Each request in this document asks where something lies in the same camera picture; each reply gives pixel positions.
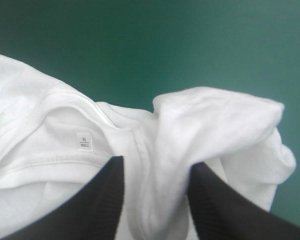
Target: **inside of shirt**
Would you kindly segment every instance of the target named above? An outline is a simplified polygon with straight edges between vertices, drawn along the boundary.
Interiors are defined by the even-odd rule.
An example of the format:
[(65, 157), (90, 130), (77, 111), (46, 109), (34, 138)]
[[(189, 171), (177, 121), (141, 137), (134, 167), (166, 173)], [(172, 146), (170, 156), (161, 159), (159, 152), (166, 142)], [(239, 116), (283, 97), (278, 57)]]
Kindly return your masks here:
[(102, 129), (73, 107), (50, 111), (0, 161), (0, 237), (68, 200), (113, 156)]

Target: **clothing label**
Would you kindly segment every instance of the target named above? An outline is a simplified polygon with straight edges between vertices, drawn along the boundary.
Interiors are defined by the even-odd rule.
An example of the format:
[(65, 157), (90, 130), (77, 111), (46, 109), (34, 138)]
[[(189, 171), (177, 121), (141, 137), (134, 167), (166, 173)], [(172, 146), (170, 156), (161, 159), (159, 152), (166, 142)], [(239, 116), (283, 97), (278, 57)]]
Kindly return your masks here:
[(92, 137), (90, 132), (77, 132), (76, 139), (80, 150), (92, 151)]

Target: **green wall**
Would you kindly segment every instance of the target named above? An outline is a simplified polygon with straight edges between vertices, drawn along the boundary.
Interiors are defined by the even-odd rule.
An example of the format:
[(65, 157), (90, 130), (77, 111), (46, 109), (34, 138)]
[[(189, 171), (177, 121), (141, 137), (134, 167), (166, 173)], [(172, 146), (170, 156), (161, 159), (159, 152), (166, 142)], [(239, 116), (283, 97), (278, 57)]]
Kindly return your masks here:
[(300, 226), (300, 0), (1, 0), (0, 54), (124, 107), (194, 86), (284, 103), (297, 169), (271, 211)]

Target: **green background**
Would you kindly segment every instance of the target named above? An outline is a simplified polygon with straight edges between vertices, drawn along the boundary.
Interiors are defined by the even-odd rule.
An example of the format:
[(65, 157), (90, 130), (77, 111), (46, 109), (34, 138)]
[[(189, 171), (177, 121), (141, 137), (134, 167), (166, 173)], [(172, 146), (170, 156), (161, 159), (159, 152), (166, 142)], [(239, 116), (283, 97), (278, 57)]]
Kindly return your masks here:
[(124, 107), (194, 86), (284, 103), (297, 168), (271, 211), (300, 226), (300, 0), (1, 0), (0, 54)]

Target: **cotton fabric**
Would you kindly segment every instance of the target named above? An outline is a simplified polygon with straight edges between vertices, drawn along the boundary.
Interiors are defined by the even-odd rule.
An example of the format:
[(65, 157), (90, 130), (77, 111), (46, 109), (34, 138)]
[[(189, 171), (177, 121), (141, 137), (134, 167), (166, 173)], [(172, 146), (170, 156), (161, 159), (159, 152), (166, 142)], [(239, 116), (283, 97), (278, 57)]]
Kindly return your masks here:
[(124, 157), (116, 239), (195, 239), (186, 188), (199, 162), (269, 211), (296, 167), (277, 129), (282, 103), (198, 86), (158, 95), (153, 108), (95, 102), (0, 55), (0, 237), (60, 206), (112, 156)]

